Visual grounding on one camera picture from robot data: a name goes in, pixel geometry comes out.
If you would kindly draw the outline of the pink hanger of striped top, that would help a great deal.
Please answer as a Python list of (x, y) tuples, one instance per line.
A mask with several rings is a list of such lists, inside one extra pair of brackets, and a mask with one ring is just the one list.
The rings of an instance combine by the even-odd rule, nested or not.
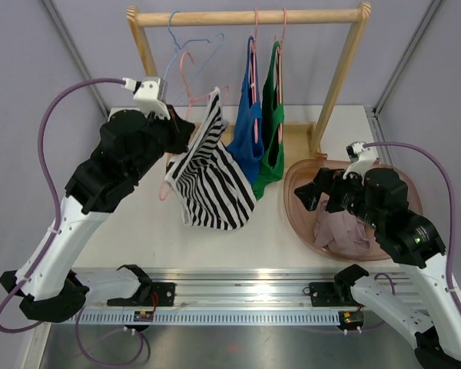
[[(195, 104), (200, 101), (206, 101), (209, 98), (210, 94), (207, 93), (206, 95), (196, 97), (192, 93), (191, 83), (188, 81), (187, 74), (184, 70), (184, 63), (185, 63), (186, 58), (189, 58), (192, 64), (194, 64), (194, 58), (189, 51), (186, 51), (181, 56), (181, 60), (180, 60), (180, 73), (181, 73), (181, 77), (184, 83), (184, 90), (187, 94), (187, 99), (188, 99), (188, 105), (184, 113), (184, 120), (188, 121), (190, 114), (191, 114), (191, 109), (195, 106)], [(159, 192), (158, 192), (158, 197), (160, 201), (165, 201), (167, 197), (170, 195), (170, 193), (172, 192), (171, 187), (167, 188), (167, 190), (164, 191), (165, 186), (166, 186), (165, 181), (162, 181), (161, 186), (159, 188)]]

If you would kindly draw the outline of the mauve pink tank top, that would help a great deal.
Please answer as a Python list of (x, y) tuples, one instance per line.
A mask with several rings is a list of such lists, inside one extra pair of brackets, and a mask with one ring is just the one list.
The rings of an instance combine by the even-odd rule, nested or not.
[(364, 223), (347, 211), (326, 211), (327, 200), (320, 202), (314, 228), (315, 245), (344, 257), (361, 257), (371, 249)]

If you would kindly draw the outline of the black white striped tank top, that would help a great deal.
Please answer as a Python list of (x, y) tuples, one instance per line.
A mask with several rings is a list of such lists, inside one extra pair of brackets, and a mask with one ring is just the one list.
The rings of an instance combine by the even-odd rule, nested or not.
[(250, 182), (221, 140), (227, 126), (221, 90), (214, 88), (187, 151), (169, 161), (164, 181), (180, 200), (188, 227), (236, 230), (254, 211), (257, 200)]

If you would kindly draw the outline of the light blue wire hanger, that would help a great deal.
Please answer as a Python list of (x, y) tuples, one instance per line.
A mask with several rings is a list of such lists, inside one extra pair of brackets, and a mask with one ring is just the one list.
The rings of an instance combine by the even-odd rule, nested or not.
[(168, 74), (169, 74), (169, 72), (171, 70), (171, 67), (175, 63), (176, 59), (178, 57), (182, 57), (183, 52), (188, 51), (187, 47), (188, 47), (189, 44), (191, 44), (191, 43), (203, 44), (204, 43), (204, 44), (210, 45), (210, 44), (214, 43), (216, 45), (216, 47), (210, 53), (210, 55), (207, 57), (207, 59), (199, 66), (199, 69), (194, 74), (194, 76), (189, 80), (188, 85), (191, 86), (192, 83), (194, 82), (194, 80), (197, 77), (200, 76), (200, 74), (206, 69), (208, 64), (212, 61), (212, 59), (215, 57), (215, 55), (222, 48), (223, 44), (225, 43), (225, 34), (223, 32), (218, 32), (218, 33), (214, 34), (211, 38), (189, 38), (186, 41), (184, 41), (183, 43), (180, 43), (178, 41), (178, 38), (177, 38), (176, 34), (174, 33), (174, 31), (172, 29), (172, 25), (173, 25), (172, 20), (173, 20), (173, 17), (177, 13), (179, 13), (178, 10), (173, 11), (171, 13), (168, 21), (167, 21), (167, 31), (168, 31), (169, 35), (171, 36), (172, 41), (174, 43), (174, 54), (173, 54), (171, 60), (168, 62), (167, 67), (165, 69), (165, 72), (164, 72), (164, 75), (163, 75), (164, 80), (167, 80), (167, 76), (168, 76)]

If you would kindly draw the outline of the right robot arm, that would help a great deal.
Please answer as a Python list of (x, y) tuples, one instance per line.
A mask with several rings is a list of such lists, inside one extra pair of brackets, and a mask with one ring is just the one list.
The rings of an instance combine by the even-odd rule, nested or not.
[(334, 277), (333, 295), (372, 310), (412, 347), (424, 368), (461, 368), (461, 312), (450, 295), (448, 255), (435, 226), (409, 209), (408, 186), (391, 168), (364, 175), (321, 168), (294, 194), (308, 211), (328, 195), (328, 211), (348, 211), (374, 230), (380, 248), (412, 281), (427, 310), (412, 309), (354, 264)]

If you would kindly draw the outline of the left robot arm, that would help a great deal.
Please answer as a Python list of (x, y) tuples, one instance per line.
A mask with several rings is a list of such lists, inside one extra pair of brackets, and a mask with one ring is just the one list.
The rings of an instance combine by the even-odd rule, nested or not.
[(60, 323), (89, 304), (137, 307), (151, 303), (152, 280), (136, 264), (91, 277), (71, 268), (91, 236), (165, 154), (188, 150), (195, 125), (168, 108), (168, 118), (134, 109), (115, 112), (100, 128), (100, 141), (65, 186), (48, 234), (32, 259), (0, 277), (19, 296), (30, 321)]

